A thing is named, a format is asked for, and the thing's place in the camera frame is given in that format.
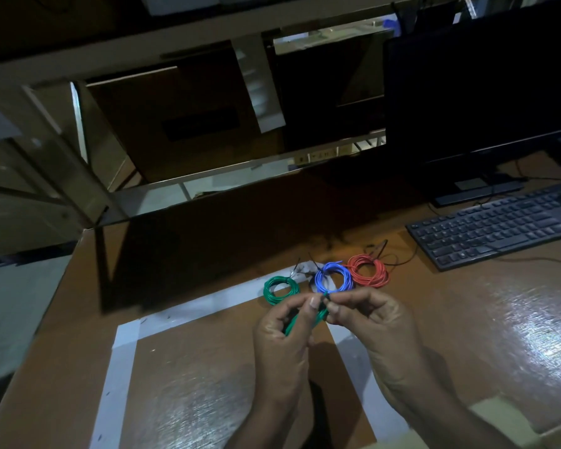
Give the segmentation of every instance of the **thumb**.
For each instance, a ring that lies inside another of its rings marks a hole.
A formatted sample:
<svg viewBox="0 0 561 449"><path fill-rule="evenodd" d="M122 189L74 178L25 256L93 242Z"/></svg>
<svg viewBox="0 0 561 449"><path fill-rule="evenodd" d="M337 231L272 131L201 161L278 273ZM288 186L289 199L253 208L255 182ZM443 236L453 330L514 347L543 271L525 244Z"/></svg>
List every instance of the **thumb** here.
<svg viewBox="0 0 561 449"><path fill-rule="evenodd" d="M327 302L326 309L337 323L349 329L359 340L364 342L368 338L367 327L370 322L358 310L350 309L332 301Z"/></svg>
<svg viewBox="0 0 561 449"><path fill-rule="evenodd" d="M315 294L301 306L295 324L291 329L291 333L288 335L289 339L299 341L304 347L307 345L310 335L312 335L314 323L316 322L320 300L321 295Z"/></svg>

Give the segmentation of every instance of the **fingernail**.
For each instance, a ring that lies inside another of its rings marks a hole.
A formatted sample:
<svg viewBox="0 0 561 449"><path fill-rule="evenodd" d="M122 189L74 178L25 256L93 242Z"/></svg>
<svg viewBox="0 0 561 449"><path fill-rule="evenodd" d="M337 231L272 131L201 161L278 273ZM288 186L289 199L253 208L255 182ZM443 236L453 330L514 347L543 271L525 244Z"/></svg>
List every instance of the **fingernail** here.
<svg viewBox="0 0 561 449"><path fill-rule="evenodd" d="M314 310L318 310L320 307L320 295L316 294L310 298L310 307Z"/></svg>
<svg viewBox="0 0 561 449"><path fill-rule="evenodd" d="M326 304L326 308L327 308L328 311L329 311L330 313L332 313L332 314L335 314L335 313L338 312L338 304L335 304L335 303L332 302L332 301L329 301L329 302Z"/></svg>

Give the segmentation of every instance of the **black keyboard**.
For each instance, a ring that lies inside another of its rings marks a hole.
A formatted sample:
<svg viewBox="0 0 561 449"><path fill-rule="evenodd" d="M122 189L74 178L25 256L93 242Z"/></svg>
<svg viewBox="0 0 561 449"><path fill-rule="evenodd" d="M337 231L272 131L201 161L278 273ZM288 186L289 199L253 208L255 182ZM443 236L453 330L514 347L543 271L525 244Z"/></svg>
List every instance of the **black keyboard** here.
<svg viewBox="0 0 561 449"><path fill-rule="evenodd" d="M561 239L561 184L406 226L439 271Z"/></svg>

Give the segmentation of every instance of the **green wire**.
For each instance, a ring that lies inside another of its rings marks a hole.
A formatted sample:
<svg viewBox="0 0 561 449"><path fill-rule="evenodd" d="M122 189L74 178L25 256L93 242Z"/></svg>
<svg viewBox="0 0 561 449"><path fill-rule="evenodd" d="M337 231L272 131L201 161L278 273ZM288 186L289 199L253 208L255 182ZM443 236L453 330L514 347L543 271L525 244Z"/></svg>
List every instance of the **green wire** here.
<svg viewBox="0 0 561 449"><path fill-rule="evenodd" d="M291 287L291 290L289 291L289 293L285 294L284 296L276 296L274 293L272 293L272 291L270 291L272 289L272 287L274 287L276 285L279 285L279 284L289 285ZM286 298L288 296L293 296L294 294L298 294L298 293L299 293L299 285L297 285L297 282L295 282L290 277L283 277L283 276L277 275L277 276L274 276L272 279L269 279L268 281L266 281L266 283L264 284L264 298L266 299L266 301L268 301L272 305L277 305L284 298ZM316 323L314 324L314 326L316 324L320 323L326 317L326 315L328 315L328 310L326 309L324 304L322 304L321 306L322 306L322 310L320 310L318 312L318 315L316 316ZM285 335L289 335L291 333L291 330L293 329L293 326L295 325L295 321L297 321L297 315L295 317L293 317L293 319L291 320L291 323L289 323L289 325L286 327Z"/></svg>

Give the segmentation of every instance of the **hand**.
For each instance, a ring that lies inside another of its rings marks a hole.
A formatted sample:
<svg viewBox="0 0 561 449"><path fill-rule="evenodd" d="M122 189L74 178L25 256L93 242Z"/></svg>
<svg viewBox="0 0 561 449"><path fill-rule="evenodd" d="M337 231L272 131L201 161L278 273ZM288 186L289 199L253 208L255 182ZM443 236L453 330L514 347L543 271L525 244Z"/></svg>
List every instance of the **hand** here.
<svg viewBox="0 0 561 449"><path fill-rule="evenodd" d="M272 405L290 413L297 407L307 381L307 346L312 336L321 294L287 297L262 317L254 328L254 408ZM289 313L301 307L288 336L282 332Z"/></svg>
<svg viewBox="0 0 561 449"><path fill-rule="evenodd" d="M400 401L437 385L416 323L403 304L374 288L333 293L330 298L327 322L343 325L364 344L391 405L400 408Z"/></svg>

